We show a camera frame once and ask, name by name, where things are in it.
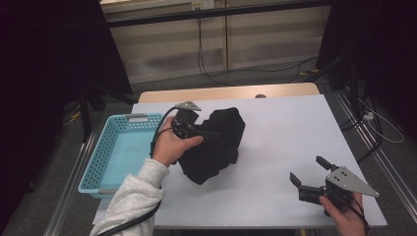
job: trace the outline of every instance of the human hand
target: human hand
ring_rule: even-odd
[[[161,128],[159,137],[153,151],[153,159],[161,162],[167,167],[175,162],[189,148],[199,145],[203,141],[202,136],[181,140],[172,131],[171,121],[174,116],[166,118],[165,124]]]
[[[362,207],[362,195],[358,193],[353,193],[353,199],[351,205],[361,212]],[[328,211],[328,213],[333,218],[337,232],[340,236],[365,236],[365,225],[362,219],[356,215],[352,210],[348,208],[342,208],[341,210],[337,209],[331,201],[326,197],[320,197],[320,203]]]

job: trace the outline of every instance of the gray floor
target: gray floor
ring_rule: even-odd
[[[296,63],[269,65],[252,69],[276,70],[286,68],[294,64]],[[300,71],[313,69],[314,64],[314,60],[311,60],[303,64]],[[233,72],[213,77],[213,79],[218,82],[229,83],[234,86],[248,86],[283,84],[292,80],[295,75],[297,75],[297,68],[273,73],[260,71]],[[306,77],[298,76],[294,82],[302,82],[305,79]],[[340,105],[340,102],[336,97],[336,93],[330,90],[328,80],[323,78],[317,81],[316,84],[320,92],[324,94],[328,100],[328,104],[336,121],[339,124],[346,121],[349,117]],[[142,92],[147,90],[192,89],[223,86],[224,85],[222,84],[214,83],[203,75],[195,75],[159,82],[132,85],[135,94],[132,97],[137,99]],[[111,97],[105,97],[104,99],[108,103],[107,112],[109,113],[124,113],[129,112],[131,109],[130,106],[120,104],[117,100]],[[395,120],[395,117],[385,110],[382,105],[378,104],[377,107],[379,108],[379,113],[386,117],[389,121]],[[92,112],[91,116],[95,116],[96,113],[97,112]],[[383,128],[384,134],[387,137],[398,139],[396,131],[388,124],[383,122]],[[367,152],[367,147],[356,129],[347,130],[343,132],[343,134],[355,157],[358,158]],[[83,127],[80,119],[63,125],[60,137],[56,142],[47,163],[38,178],[34,180],[35,190],[32,193],[27,193],[22,199],[19,208],[16,210],[9,222],[8,227],[2,235],[43,235],[71,174],[72,166],[76,162],[76,157],[82,147],[82,138]],[[415,138],[406,136],[404,142],[401,144],[392,144],[390,142],[383,141],[381,149],[376,152],[381,153],[381,150],[384,152],[414,195],[417,192],[416,144],[417,141]],[[375,228],[371,231],[370,235],[416,235],[416,221],[414,221],[414,219],[410,216],[409,211],[404,206],[403,201],[400,199],[395,189],[392,187],[392,184],[389,182],[377,160],[378,159],[374,154],[370,155],[360,164],[360,167],[367,180],[381,193],[381,196],[377,198],[377,201],[387,219],[388,226]],[[75,203],[73,204],[85,205],[86,211],[94,209],[97,205],[97,202],[91,202],[89,199],[83,199],[83,197],[75,198],[74,201]],[[86,223],[83,225],[76,225],[76,222],[79,222],[76,220],[77,217],[85,218]],[[67,219],[63,224],[63,229],[61,230],[61,235],[87,235],[91,229],[91,217],[92,215],[88,213],[69,209]],[[155,232],[155,235],[169,235],[169,232],[157,231]],[[333,229],[323,229],[322,235],[336,235],[336,233]]]

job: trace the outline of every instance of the black cloth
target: black cloth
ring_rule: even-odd
[[[202,185],[207,179],[217,175],[219,170],[230,163],[235,164],[239,155],[237,148],[242,140],[245,122],[235,107],[214,110],[202,125],[196,128],[203,131],[217,131],[219,138],[204,141],[184,152],[179,158],[184,174],[196,184]]]

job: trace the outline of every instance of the person's arm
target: person's arm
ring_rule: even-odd
[[[162,200],[164,191],[159,189],[163,178],[168,175],[169,165],[176,161],[185,150],[199,145],[203,137],[181,140],[172,132],[168,117],[157,139],[152,159],[147,159],[138,176],[128,175],[114,195],[106,215],[93,228],[90,235],[98,235],[120,224],[138,218],[151,210]],[[153,231],[154,217],[116,235],[148,236]]]
[[[358,206],[355,201],[352,201],[352,206],[361,212],[362,207],[362,195],[358,193],[353,193],[353,198],[356,200],[360,206]],[[320,203],[328,211],[330,216],[333,218],[337,232],[340,236],[365,236],[365,225],[362,219],[356,215],[350,209],[337,209],[331,201],[326,197],[320,197]]]

